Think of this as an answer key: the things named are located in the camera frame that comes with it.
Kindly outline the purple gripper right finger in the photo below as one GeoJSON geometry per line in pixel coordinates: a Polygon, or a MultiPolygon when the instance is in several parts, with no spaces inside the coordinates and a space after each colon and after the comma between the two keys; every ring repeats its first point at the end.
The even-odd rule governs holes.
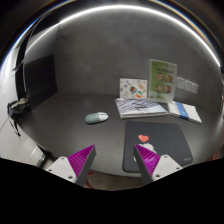
{"type": "Polygon", "coordinates": [[[153,151],[134,145],[133,154],[144,185],[152,183],[182,169],[169,155],[158,155],[153,151]]]}

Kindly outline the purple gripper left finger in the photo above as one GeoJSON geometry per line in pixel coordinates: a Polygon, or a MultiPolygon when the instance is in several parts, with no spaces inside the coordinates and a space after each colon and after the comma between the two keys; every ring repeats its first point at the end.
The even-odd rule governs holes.
{"type": "Polygon", "coordinates": [[[95,156],[95,146],[91,145],[69,157],[59,157],[47,171],[83,187],[95,156]]]}

